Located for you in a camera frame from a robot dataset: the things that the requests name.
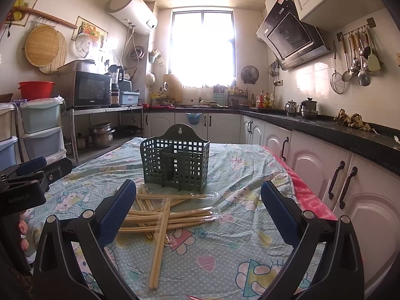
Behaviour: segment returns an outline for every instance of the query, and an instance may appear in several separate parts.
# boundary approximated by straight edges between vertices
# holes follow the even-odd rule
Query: range hood glass panel
[[[275,46],[282,60],[313,41],[291,12],[268,35],[268,39]]]

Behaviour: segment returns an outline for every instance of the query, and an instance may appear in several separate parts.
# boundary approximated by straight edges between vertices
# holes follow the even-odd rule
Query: hello kitty tablecloth
[[[73,218],[95,209],[113,195],[126,179],[144,183],[140,155],[141,138],[83,164],[51,185],[47,202],[25,213],[28,241],[35,251],[46,218]],[[259,145],[211,144],[208,181],[203,193],[214,199],[191,199],[172,208],[186,211],[214,206],[220,219],[195,227],[169,231],[173,245],[163,253],[156,291],[149,291],[153,242],[142,233],[118,234],[105,247],[109,258],[132,290],[142,299],[257,299],[277,276],[292,246],[285,244],[260,199],[261,185],[272,180],[278,190],[296,202],[288,172]],[[148,193],[177,194],[174,188],[146,184]],[[100,292],[79,245],[75,254],[88,286]],[[323,252],[319,245],[298,291],[307,288]]]

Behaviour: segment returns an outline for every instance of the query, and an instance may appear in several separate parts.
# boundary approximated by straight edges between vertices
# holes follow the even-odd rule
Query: dark green plastic basket
[[[145,183],[197,190],[207,184],[210,141],[186,124],[172,125],[163,136],[140,144]]]

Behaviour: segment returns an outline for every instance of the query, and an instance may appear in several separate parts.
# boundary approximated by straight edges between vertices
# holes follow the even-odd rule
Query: window frame
[[[233,73],[232,77],[236,77],[236,31],[235,31],[235,19],[233,17],[233,10],[186,10],[186,11],[173,11],[172,12],[172,23],[171,23],[171,37],[169,38],[169,50],[172,51],[173,47],[173,29],[174,29],[174,21],[175,21],[175,15],[178,14],[201,14],[201,25],[204,23],[204,14],[209,13],[209,14],[231,14],[231,19],[232,19],[232,27],[233,27],[233,38],[229,39],[228,42],[232,43],[232,49],[233,49]],[[169,59],[169,65],[168,65],[168,73],[171,74],[171,64],[172,64],[172,59]]]

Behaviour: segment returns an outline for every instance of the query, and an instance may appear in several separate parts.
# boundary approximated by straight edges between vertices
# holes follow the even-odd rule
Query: silver screw
[[[350,218],[347,215],[342,216],[340,219],[343,223],[350,223]]]
[[[50,216],[47,218],[47,222],[48,222],[48,223],[52,223],[52,222],[54,222],[55,220],[56,220],[55,215],[50,215]]]
[[[83,212],[83,217],[85,219],[91,218],[93,216],[93,211],[91,209],[88,209],[87,211]]]
[[[312,213],[311,211],[304,211],[303,213],[304,217],[306,217],[307,219],[313,219],[314,218],[314,213]]]

